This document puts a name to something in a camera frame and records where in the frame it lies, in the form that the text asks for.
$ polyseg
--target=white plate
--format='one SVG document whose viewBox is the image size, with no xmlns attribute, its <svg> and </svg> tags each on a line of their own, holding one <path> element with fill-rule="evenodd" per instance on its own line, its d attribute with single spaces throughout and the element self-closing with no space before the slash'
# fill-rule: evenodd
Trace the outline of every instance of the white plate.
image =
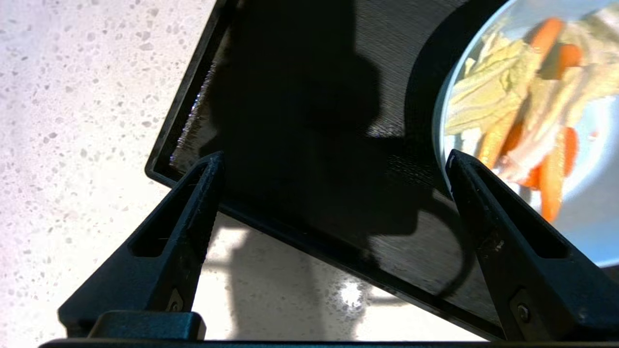
<svg viewBox="0 0 619 348">
<path fill-rule="evenodd" d="M 445 160 L 453 148 L 460 149 L 461 146 L 457 136 L 444 135 L 448 100 L 454 84 L 461 76 L 464 62 L 480 48 L 482 36 L 497 21 L 501 21 L 505 23 L 505 35 L 510 39 L 518 39 L 548 17 L 575 20 L 611 2 L 613 1 L 510 0 L 490 17 L 469 43 L 437 99 L 436 151 L 446 180 Z M 619 151 L 616 151 L 619 149 L 619 98 L 609 97 L 588 104 L 582 120 L 576 126 L 576 132 L 579 152 L 574 171 L 565 181 L 563 206 L 553 225 L 598 266 L 613 266 L 619 264 Z M 594 141 L 590 139 L 593 134 L 597 137 Z M 510 187 L 521 193 L 519 185 L 510 184 Z M 521 197 L 533 208 L 539 208 L 539 193 L 529 193 L 526 190 Z"/>
</svg>

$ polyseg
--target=black tray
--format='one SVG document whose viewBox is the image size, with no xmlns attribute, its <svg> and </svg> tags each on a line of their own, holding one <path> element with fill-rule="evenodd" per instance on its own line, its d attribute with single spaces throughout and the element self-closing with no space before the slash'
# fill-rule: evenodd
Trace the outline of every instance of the black tray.
<svg viewBox="0 0 619 348">
<path fill-rule="evenodd" d="M 225 151 L 222 212 L 501 339 L 431 125 L 449 70 L 502 3 L 218 0 L 146 174 L 174 185 L 191 164 L 171 165 L 177 145 L 204 139 L 195 156 Z M 196 110 L 207 126 L 186 136 Z"/>
</svg>

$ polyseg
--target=white countertop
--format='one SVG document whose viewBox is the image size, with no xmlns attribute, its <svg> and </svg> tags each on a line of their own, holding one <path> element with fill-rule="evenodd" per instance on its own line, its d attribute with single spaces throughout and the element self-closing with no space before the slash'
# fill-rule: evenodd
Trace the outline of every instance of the white countertop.
<svg viewBox="0 0 619 348">
<path fill-rule="evenodd" d="M 169 191 L 144 165 L 212 0 L 0 6 L 0 344 L 56 309 Z M 224 215 L 194 311 L 207 339 L 477 340 Z"/>
</svg>

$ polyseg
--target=screw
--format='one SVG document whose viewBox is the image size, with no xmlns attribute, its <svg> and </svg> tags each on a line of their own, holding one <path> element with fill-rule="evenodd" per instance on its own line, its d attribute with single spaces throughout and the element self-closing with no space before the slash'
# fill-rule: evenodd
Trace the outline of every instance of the screw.
<svg viewBox="0 0 619 348">
<path fill-rule="evenodd" d="M 520 315 L 520 319 L 525 323 L 528 323 L 529 320 L 531 320 L 531 312 L 527 306 L 522 303 L 518 305 L 518 315 Z"/>
</svg>

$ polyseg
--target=orange carrot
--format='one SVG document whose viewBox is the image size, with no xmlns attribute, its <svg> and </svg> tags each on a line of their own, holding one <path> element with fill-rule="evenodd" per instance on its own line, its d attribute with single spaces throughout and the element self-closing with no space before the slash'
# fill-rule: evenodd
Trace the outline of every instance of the orange carrot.
<svg viewBox="0 0 619 348">
<path fill-rule="evenodd" d="M 579 66 L 582 59 L 582 51 L 576 45 L 562 45 L 559 48 L 559 64 L 557 76 L 563 77 L 565 70 L 571 66 Z"/>
<path fill-rule="evenodd" d="M 565 170 L 564 176 L 567 178 L 572 174 L 574 170 L 574 164 L 576 163 L 576 155 L 578 154 L 578 134 L 574 128 L 565 129 Z M 526 180 L 520 182 L 520 185 L 528 187 L 532 190 L 540 189 L 540 167 L 533 168 L 529 172 L 529 176 Z"/>
<path fill-rule="evenodd" d="M 580 48 L 563 45 L 559 50 L 558 78 L 568 67 L 578 66 L 582 58 Z M 539 170 L 539 187 L 542 192 L 542 216 L 553 222 L 563 202 L 563 180 L 574 167 L 578 151 L 578 135 L 573 128 L 563 127 L 556 136 L 554 149 L 542 161 Z"/>
<path fill-rule="evenodd" d="M 570 176 L 578 154 L 578 133 L 574 128 L 567 128 L 565 133 L 565 177 Z"/>
<path fill-rule="evenodd" d="M 529 176 L 520 183 L 525 187 L 528 187 L 532 190 L 538 191 L 540 189 L 540 166 L 533 168 L 529 172 Z"/>
<path fill-rule="evenodd" d="M 505 135 L 511 129 L 517 114 L 518 112 L 516 110 L 507 113 L 493 124 L 486 135 L 484 135 L 478 158 L 486 167 L 490 169 L 495 167 L 496 161 L 501 154 L 503 143 L 506 140 Z"/>
<path fill-rule="evenodd" d="M 530 45 L 542 55 L 542 60 L 545 59 L 555 45 L 556 39 L 559 37 L 562 30 L 563 21 L 559 18 L 552 17 L 542 23 L 539 29 L 534 33 Z M 505 143 L 510 129 L 514 125 L 517 114 L 517 111 L 507 113 L 493 124 L 484 135 L 478 158 L 486 167 L 492 169 L 496 165 L 496 161 L 501 154 L 501 148 Z"/>
<path fill-rule="evenodd" d="M 505 139 L 505 143 L 503 144 L 503 148 L 501 149 L 501 155 L 507 154 L 509 151 L 512 151 L 520 142 L 520 136 L 522 135 L 522 122 L 515 123 L 514 126 L 509 130 L 509 134 Z"/>
<path fill-rule="evenodd" d="M 562 30 L 562 20 L 556 17 L 548 18 L 541 24 L 535 35 L 531 38 L 529 44 L 543 57 L 546 57 L 555 45 L 555 41 Z"/>
<path fill-rule="evenodd" d="M 563 179 L 565 177 L 566 128 L 556 136 L 555 147 L 546 156 L 540 167 L 540 190 L 542 192 L 542 216 L 553 222 L 563 202 Z"/>
</svg>

